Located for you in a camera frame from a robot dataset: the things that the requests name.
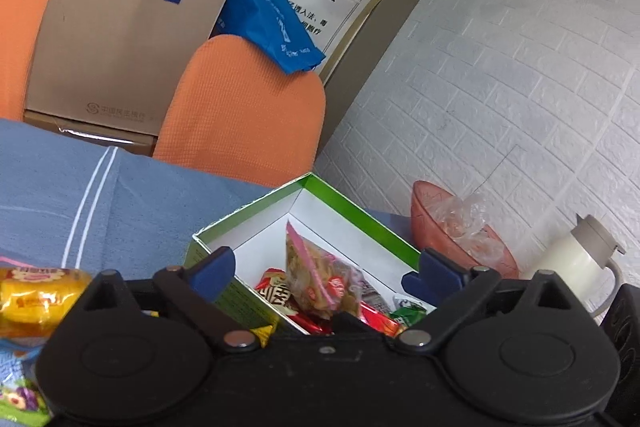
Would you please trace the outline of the yellow corn packet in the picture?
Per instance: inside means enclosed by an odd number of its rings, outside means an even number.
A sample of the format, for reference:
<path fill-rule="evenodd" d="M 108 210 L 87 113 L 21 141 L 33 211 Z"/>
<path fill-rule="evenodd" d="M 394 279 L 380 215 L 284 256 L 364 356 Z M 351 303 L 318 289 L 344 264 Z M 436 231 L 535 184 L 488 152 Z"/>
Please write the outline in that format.
<path fill-rule="evenodd" d="M 92 280 L 76 269 L 2 267 L 1 337 L 48 337 Z"/>

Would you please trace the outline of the small green candy packet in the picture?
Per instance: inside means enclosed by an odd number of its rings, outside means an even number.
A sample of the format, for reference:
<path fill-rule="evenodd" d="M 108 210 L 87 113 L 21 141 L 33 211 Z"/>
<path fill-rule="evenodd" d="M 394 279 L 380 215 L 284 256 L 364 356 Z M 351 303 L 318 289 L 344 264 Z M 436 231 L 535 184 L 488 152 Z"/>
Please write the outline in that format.
<path fill-rule="evenodd" d="M 51 416 L 39 390 L 30 381 L 1 386 L 1 425 L 41 427 Z"/>

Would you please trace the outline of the right orange chair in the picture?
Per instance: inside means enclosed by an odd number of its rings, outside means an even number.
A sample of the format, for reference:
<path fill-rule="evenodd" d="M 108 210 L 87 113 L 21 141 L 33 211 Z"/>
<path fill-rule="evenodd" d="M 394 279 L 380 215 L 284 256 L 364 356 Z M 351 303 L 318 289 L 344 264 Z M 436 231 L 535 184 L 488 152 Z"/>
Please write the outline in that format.
<path fill-rule="evenodd" d="M 219 35 L 184 70 L 153 158 L 280 187 L 311 172 L 324 115 L 316 73 L 286 74 L 248 40 Z"/>

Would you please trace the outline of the green wrapped candy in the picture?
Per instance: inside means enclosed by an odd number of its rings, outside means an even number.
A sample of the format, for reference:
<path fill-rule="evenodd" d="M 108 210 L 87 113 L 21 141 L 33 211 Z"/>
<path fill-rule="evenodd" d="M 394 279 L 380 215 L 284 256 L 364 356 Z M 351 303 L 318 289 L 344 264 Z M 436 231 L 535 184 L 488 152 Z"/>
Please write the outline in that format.
<path fill-rule="evenodd" d="M 394 310 L 390 313 L 390 318 L 405 327 L 416 325 L 435 309 L 429 303 L 404 294 L 396 294 L 393 303 Z"/>

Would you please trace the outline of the red spicy snack bag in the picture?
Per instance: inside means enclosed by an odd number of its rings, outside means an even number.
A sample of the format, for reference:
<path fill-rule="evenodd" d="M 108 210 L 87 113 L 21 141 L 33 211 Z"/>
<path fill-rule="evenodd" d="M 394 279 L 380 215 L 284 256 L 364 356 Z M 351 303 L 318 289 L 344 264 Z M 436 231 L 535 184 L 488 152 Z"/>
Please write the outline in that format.
<path fill-rule="evenodd" d="M 293 313 L 299 311 L 297 303 L 288 288 L 286 282 L 286 272 L 281 269 L 270 268 L 262 273 L 254 290 L 265 298 L 274 308 L 288 309 Z"/>

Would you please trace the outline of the clear plastic wrap in bowl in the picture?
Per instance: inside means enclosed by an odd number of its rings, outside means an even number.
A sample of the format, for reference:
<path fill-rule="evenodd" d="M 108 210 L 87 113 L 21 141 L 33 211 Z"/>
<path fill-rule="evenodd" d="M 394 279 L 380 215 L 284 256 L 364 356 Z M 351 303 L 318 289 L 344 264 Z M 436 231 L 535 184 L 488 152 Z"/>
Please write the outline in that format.
<path fill-rule="evenodd" d="M 482 195 L 473 193 L 462 200 L 457 196 L 427 207 L 431 217 L 450 239 L 482 265 L 495 265 L 504 247 L 484 230 L 487 206 Z"/>

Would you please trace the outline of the blue plastic bag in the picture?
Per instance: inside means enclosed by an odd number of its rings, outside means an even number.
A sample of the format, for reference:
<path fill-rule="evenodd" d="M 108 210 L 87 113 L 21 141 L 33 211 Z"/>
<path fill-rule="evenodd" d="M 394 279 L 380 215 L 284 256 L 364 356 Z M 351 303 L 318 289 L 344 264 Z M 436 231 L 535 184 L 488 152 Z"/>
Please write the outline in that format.
<path fill-rule="evenodd" d="M 288 0 L 226 0 L 214 33 L 244 38 L 286 74 L 311 71 L 324 60 Z"/>

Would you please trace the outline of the brown noodle snack packet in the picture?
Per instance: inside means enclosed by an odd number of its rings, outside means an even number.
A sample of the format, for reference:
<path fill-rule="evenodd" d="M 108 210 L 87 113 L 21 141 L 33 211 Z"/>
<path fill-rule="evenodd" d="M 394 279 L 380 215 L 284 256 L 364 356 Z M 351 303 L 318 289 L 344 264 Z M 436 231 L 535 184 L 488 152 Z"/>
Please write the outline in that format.
<path fill-rule="evenodd" d="M 385 315 L 393 312 L 393 308 L 388 306 L 383 296 L 366 279 L 361 281 L 361 303 Z"/>

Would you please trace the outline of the pink-striped clear snack bag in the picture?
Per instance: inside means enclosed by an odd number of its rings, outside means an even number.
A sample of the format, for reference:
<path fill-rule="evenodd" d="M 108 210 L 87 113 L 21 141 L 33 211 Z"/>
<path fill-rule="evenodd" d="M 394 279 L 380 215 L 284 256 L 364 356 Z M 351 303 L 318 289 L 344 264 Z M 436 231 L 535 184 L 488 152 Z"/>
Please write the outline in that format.
<path fill-rule="evenodd" d="M 359 319 L 362 272 L 305 239 L 291 222 L 286 224 L 285 234 L 286 285 L 300 309 L 323 320 L 342 312 Z"/>

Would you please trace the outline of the red chips bag with mouth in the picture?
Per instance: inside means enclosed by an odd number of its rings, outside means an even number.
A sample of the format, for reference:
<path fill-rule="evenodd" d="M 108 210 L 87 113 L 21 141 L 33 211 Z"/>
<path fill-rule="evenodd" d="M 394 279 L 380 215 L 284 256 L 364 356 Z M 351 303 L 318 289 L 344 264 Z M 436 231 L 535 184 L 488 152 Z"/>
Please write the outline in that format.
<path fill-rule="evenodd" d="M 288 317 L 308 334 L 330 335 L 333 333 L 333 327 L 329 320 L 300 310 L 296 303 L 292 303 L 291 314 Z M 375 329 L 376 332 L 390 337 L 395 337 L 404 329 L 399 323 L 367 303 L 360 303 L 359 320 L 371 329 Z"/>

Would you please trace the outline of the orange chair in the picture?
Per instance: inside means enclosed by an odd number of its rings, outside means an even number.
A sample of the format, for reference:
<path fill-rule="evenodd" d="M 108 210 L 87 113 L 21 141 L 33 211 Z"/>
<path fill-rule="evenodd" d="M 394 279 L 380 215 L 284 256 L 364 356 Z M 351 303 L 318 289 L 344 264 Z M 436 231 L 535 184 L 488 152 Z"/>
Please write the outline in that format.
<path fill-rule="evenodd" d="M 48 0 L 1 0 L 1 117 L 23 121 L 32 54 Z"/>
<path fill-rule="evenodd" d="M 311 172 L 324 115 L 316 73 L 286 74 L 248 40 L 219 35 L 184 70 L 153 158 L 280 187 Z"/>

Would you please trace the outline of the cream thermos jug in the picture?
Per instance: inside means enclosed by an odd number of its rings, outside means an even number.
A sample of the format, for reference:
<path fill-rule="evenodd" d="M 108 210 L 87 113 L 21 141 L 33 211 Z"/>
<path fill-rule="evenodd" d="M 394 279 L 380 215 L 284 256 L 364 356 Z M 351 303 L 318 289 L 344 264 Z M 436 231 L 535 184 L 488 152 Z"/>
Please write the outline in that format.
<path fill-rule="evenodd" d="M 610 271 L 614 281 L 612 291 L 590 312 L 591 317 L 597 317 L 612 305 L 624 283 L 623 272 L 613 255 L 616 251 L 620 254 L 625 251 L 612 233 L 592 215 L 577 215 L 576 219 L 577 225 L 558 237 L 531 267 L 522 271 L 521 278 L 530 280 L 538 271 L 553 271 L 585 303 L 600 275 Z"/>

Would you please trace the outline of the green open cardboard box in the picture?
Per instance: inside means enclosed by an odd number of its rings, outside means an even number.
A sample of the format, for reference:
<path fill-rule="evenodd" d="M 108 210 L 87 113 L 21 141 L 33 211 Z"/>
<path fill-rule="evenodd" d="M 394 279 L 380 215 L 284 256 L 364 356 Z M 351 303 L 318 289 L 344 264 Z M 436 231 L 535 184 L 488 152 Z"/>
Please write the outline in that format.
<path fill-rule="evenodd" d="M 285 268 L 285 226 L 356 265 L 387 303 L 402 292 L 401 278 L 419 268 L 420 251 L 309 173 L 240 207 L 192 235 L 184 265 L 193 267 L 220 247 L 235 256 L 235 273 L 214 304 L 245 327 L 271 324 L 304 330 L 255 291 L 264 272 Z"/>

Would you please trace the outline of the left orange chair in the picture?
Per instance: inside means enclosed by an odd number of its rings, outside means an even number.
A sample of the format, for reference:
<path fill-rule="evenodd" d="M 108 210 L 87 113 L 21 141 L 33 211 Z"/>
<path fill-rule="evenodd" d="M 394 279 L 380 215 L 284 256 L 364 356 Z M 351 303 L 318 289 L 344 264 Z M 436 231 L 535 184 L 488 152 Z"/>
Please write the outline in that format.
<path fill-rule="evenodd" d="M 1 117 L 23 121 L 32 54 L 48 0 L 1 0 Z"/>

